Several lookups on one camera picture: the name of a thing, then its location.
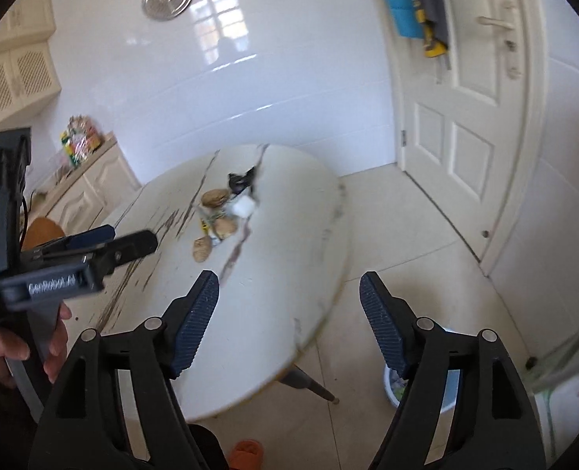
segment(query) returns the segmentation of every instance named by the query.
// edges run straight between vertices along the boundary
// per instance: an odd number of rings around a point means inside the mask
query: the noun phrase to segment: white tiled wall
[[[57,142],[93,116],[142,182],[238,143],[298,146],[340,175],[395,160],[379,0],[193,0],[169,22],[141,0],[52,3],[63,92],[41,125]]]
[[[540,157],[491,278],[532,354],[579,328],[579,17],[542,0],[549,86]]]

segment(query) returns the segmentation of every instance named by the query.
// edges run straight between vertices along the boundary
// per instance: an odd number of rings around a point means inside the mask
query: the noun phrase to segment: round table
[[[254,165],[258,207],[206,262],[196,263],[200,197],[226,187],[229,173]],[[194,362],[173,383],[189,422],[218,414],[281,376],[315,337],[344,281],[350,236],[344,184],[293,148],[237,146],[183,163],[144,186],[105,224],[118,236],[152,229],[159,248],[117,269],[100,294],[71,303],[70,341],[90,326],[112,334],[161,316],[203,270],[220,279]],[[129,380],[121,381],[123,390]],[[131,399],[124,396],[129,415]]]

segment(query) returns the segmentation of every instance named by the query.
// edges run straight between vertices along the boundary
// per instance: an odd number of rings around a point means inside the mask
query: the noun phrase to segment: silver screw
[[[85,343],[88,343],[94,337],[96,337],[96,331],[93,328],[86,328],[81,334],[81,339],[85,341]]]
[[[146,330],[157,330],[163,322],[161,318],[149,318],[143,322],[143,326]]]
[[[481,337],[483,337],[483,339],[485,339],[488,343],[494,343],[498,339],[496,332],[494,332],[493,330],[490,330],[489,328],[486,328],[481,333]]]
[[[436,326],[436,324],[433,323],[433,320],[430,318],[418,318],[416,325],[422,330],[433,330],[433,328]]]

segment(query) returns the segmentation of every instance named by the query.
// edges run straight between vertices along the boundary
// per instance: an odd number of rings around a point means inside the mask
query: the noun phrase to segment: orange shoe
[[[261,470],[262,464],[263,446],[255,440],[242,440],[231,450],[231,470]]]

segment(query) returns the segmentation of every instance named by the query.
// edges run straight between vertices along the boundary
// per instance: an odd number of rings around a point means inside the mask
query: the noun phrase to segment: walnut
[[[213,228],[215,234],[224,240],[237,231],[237,223],[228,217],[219,217],[213,223]]]
[[[203,194],[201,202],[207,208],[220,208],[224,205],[231,196],[231,191],[228,189],[212,189]]]
[[[211,237],[209,235],[194,240],[194,250],[192,254],[194,255],[196,263],[205,261],[211,254],[211,249],[213,249],[213,246],[211,245]]]

